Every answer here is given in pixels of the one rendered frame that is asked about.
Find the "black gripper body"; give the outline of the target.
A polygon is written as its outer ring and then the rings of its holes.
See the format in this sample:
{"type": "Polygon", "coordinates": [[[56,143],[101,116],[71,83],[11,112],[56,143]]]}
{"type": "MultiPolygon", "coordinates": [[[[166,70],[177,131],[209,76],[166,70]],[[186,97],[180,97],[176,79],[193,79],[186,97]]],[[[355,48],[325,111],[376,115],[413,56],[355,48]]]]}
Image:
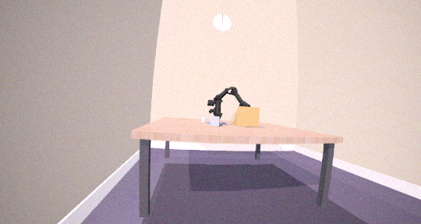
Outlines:
{"type": "Polygon", "coordinates": [[[213,115],[215,115],[215,116],[222,116],[221,107],[215,106],[215,111],[216,112],[213,112],[213,115]]]}

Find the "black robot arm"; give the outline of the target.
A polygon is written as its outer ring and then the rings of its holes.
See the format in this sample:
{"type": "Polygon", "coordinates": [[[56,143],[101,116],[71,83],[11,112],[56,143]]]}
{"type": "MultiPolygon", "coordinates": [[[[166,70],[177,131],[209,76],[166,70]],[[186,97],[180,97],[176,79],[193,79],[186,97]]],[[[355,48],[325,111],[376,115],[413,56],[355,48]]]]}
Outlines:
{"type": "MultiPolygon", "coordinates": [[[[243,101],[243,99],[241,98],[241,96],[238,93],[238,89],[236,87],[229,87],[229,88],[225,88],[220,94],[217,94],[214,97],[214,100],[208,100],[207,101],[207,106],[219,106],[221,107],[221,103],[223,102],[221,99],[226,95],[226,94],[230,94],[230,95],[235,95],[236,99],[239,102],[239,106],[243,106],[243,107],[250,107],[250,105],[246,102],[243,101]],[[232,90],[231,90],[232,89],[232,90]],[[231,90],[231,93],[229,93],[228,91],[231,90]]],[[[211,114],[212,112],[216,112],[215,108],[214,109],[210,109],[209,113],[211,114]]]]}

